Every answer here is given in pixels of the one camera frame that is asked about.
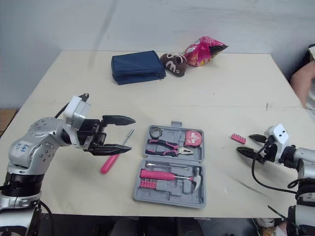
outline hammer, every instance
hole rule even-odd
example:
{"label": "hammer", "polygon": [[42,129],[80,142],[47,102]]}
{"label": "hammer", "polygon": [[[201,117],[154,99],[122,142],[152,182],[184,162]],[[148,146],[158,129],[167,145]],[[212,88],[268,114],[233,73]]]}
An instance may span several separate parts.
{"label": "hammer", "polygon": [[199,173],[200,169],[199,167],[196,167],[196,175],[193,177],[183,177],[183,176],[177,176],[172,173],[167,173],[167,172],[161,172],[161,171],[146,171],[146,170],[141,170],[140,172],[140,178],[153,178],[153,179],[159,179],[159,180],[176,180],[176,179],[187,179],[190,180],[191,182],[195,183],[195,188],[193,192],[198,190],[200,187],[201,183],[201,176]]}

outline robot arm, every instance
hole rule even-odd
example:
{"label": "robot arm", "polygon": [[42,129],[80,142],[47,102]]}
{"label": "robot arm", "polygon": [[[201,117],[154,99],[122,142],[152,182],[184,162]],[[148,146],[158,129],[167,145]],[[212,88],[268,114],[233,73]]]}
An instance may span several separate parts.
{"label": "robot arm", "polygon": [[297,205],[288,210],[288,220],[293,223],[287,224],[288,235],[315,236],[315,150],[290,146],[289,135],[282,124],[269,127],[264,135],[253,134],[250,138],[264,144],[264,156],[248,147],[236,148],[239,153],[261,164],[271,161],[298,172],[297,180],[288,185],[288,188],[298,185],[298,191],[293,192]]}
{"label": "robot arm", "polygon": [[124,116],[85,119],[90,108],[85,101],[74,96],[64,111],[63,120],[47,117],[36,121],[26,135],[9,148],[7,174],[0,189],[0,235],[7,230],[20,235],[36,232],[41,183],[59,147],[73,145],[93,155],[131,150],[122,145],[104,144],[106,133],[103,131],[108,124],[128,125],[135,120]]}

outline white tabletop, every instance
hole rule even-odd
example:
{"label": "white tabletop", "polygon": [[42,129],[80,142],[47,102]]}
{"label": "white tabletop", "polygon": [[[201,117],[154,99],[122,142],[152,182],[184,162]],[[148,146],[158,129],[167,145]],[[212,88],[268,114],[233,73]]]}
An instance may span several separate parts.
{"label": "white tabletop", "polygon": [[[114,52],[62,52],[0,139],[0,175],[5,177],[7,150],[37,119],[53,116],[73,94],[90,93],[87,118],[125,115],[137,123],[109,126],[107,143],[121,143],[135,129],[111,171],[102,175],[107,157],[74,147],[58,149],[43,186],[42,200],[54,213],[91,215],[274,217],[267,205],[286,213],[294,196],[265,189],[251,176],[251,161],[235,151],[242,136],[262,134],[281,122],[291,142],[314,149],[315,127],[269,55],[220,54],[209,64],[190,67],[182,78],[167,73],[164,80],[118,86],[111,77]],[[207,205],[204,209],[151,204],[132,197],[142,158],[145,133],[152,124],[172,120],[205,133]],[[259,148],[251,140],[249,147]],[[267,163],[256,165],[264,183],[286,187],[295,170]]]}

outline pink snack bag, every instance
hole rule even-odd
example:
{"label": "pink snack bag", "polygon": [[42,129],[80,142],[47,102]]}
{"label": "pink snack bag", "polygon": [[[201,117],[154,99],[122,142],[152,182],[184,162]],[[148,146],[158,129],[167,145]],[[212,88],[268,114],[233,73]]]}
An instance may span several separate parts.
{"label": "pink snack bag", "polygon": [[227,47],[224,43],[203,36],[187,47],[184,56],[189,65],[202,66]]}

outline floor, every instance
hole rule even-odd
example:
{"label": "floor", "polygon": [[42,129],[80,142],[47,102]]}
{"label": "floor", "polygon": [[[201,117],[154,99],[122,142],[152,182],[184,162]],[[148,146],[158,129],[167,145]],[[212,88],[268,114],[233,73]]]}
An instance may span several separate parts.
{"label": "floor", "polygon": [[[114,227],[121,217],[58,215],[54,214],[56,236],[138,236],[124,229],[135,229],[137,225],[146,226],[146,236],[257,236],[256,228],[251,219],[236,218],[207,218],[207,220],[172,217],[124,217],[130,224]],[[50,219],[47,214],[42,215],[39,236],[50,235]]]}

